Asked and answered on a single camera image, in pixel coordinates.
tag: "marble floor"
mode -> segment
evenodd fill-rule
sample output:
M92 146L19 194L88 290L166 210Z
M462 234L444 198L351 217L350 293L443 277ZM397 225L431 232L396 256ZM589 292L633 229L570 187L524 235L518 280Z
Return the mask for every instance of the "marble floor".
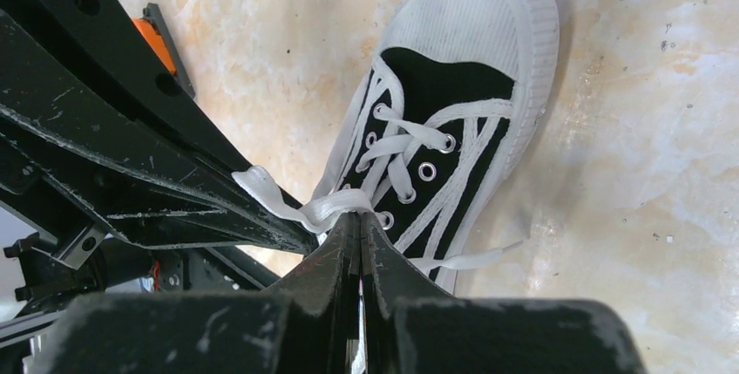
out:
M400 1L120 0L160 5L200 106L301 201ZM529 240L458 295L593 298L651 372L739 372L736 1L557 0L547 113L467 249Z

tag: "black canvas upper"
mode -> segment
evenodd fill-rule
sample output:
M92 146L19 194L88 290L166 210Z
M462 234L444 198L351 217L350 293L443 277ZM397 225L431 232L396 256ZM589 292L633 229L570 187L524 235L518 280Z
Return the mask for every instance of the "black canvas upper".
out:
M497 71L487 65L479 63L439 63L405 48L390 48L385 50L382 53L382 58L397 75L403 87L405 102L403 119L408 121L423 124L439 110L455 104L486 99L511 99L513 80L501 71ZM369 76L370 82L373 78L376 77L374 73L371 73ZM374 108L378 104L392 106L390 94L388 92L384 93L371 107ZM346 178L339 184L339 187L344 184L350 184L352 187L360 187L362 185L366 171L357 173L355 168L359 158L369 150L365 146L364 141L370 132L375 132L378 137L382 137L387 124L386 121L375 119L373 114L369 115L364 128L360 152L356 156L355 163L349 167L349 172ZM484 124L484 118L478 119L478 129L481 129ZM478 162L472 169L467 187L464 189L458 207L439 242L435 256L436 259L444 258L467 208L470 206L475 193L478 191L478 187L485 177L492 158L498 149L498 145L508 130L509 124L510 121L508 119L501 119L499 121L498 128L490 143L482 152ZM443 133L453 135L457 140L457 146L452 153L441 153L437 150L428 149L425 146L421 146L418 149L408 165L410 178L417 193L417 197L412 203L401 203L397 198L397 193L391 189L376 205L375 210L377 212L388 211L394 216L395 223L387 231L387 235L391 241L397 241L400 235L423 211L457 167L459 148L463 139L463 129L464 121L462 119L450 121L438 128ZM434 180L423 181L419 178L417 170L423 162L430 162L436 167L437 177ZM435 220L406 249L404 252L406 257L418 258L423 256L426 242L431 235ZM431 279L435 278L436 273L437 269L431 272Z

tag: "shoe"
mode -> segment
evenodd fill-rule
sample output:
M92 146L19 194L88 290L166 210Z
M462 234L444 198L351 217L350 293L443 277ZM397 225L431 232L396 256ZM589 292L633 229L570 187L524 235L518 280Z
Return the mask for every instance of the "shoe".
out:
M404 0L351 101L313 200L295 210L260 167L234 178L313 233L373 210L395 247L443 289L518 246L460 255L519 162L552 88L554 0Z

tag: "metal eyelet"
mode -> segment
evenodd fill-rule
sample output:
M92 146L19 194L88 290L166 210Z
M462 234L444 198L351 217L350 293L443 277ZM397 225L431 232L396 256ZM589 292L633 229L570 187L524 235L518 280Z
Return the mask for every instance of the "metal eyelet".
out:
M372 111L372 116L375 117L375 118L377 118L377 114L379 114L383 110L383 107L387 108L388 106L385 105L385 104L383 104L382 102L379 103L379 104L377 104L377 105L375 105L375 108Z
M367 134L367 138L364 139L364 145L369 149L370 147L375 145L375 142L377 141L377 135L375 132L369 132Z
M383 230L390 230L393 227L393 224L395 224L395 217L393 217L392 213L387 211L383 211L379 214L385 218L384 221L381 221L383 224Z
M418 178L425 182L434 180L437 177L437 167L429 162L424 162L418 166Z
M454 138L451 134L446 135L446 146L443 149L439 149L439 152L441 153L452 153L454 152L454 148L457 147L457 139Z
M410 191L410 197L403 198L400 195L397 196L397 200L400 201L401 204L411 204L413 201L416 200L416 190Z

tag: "red wire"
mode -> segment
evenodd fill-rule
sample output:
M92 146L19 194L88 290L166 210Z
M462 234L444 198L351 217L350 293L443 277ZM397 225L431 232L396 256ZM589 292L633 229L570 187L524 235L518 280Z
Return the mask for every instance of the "red wire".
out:
M154 285L152 289L159 291L159 261L154 262L154 268L152 269L152 278L154 279Z

